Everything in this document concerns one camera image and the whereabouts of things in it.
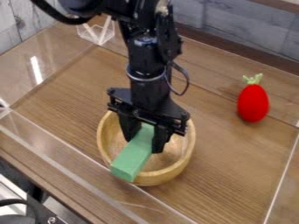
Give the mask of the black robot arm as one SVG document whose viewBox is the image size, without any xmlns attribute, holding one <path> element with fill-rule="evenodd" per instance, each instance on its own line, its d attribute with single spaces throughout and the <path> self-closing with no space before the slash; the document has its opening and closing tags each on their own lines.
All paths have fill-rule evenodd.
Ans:
<svg viewBox="0 0 299 224">
<path fill-rule="evenodd" d="M 190 113 L 174 102 L 172 70 L 183 53 L 183 39 L 174 22 L 171 0 L 59 0 L 57 11 L 45 0 L 31 0 L 44 13 L 67 25 L 81 25 L 107 14 L 119 23 L 128 52 L 130 87 L 112 87 L 108 109 L 116 112 L 125 140 L 142 124 L 154 126 L 150 149 L 164 150 L 174 134 L 184 135 Z"/>
</svg>

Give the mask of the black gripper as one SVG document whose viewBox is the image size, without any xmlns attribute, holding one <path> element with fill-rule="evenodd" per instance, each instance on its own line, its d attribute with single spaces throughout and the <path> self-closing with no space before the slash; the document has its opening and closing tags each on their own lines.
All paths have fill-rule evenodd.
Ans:
<svg viewBox="0 0 299 224">
<path fill-rule="evenodd" d="M 130 77 L 130 88 L 107 91 L 108 109 L 116 113 L 125 140 L 130 142 L 142 123 L 154 126 L 152 153 L 162 153 L 172 134 L 186 135 L 190 112 L 174 101 L 172 76 L 168 73 L 143 79 Z"/>
</svg>

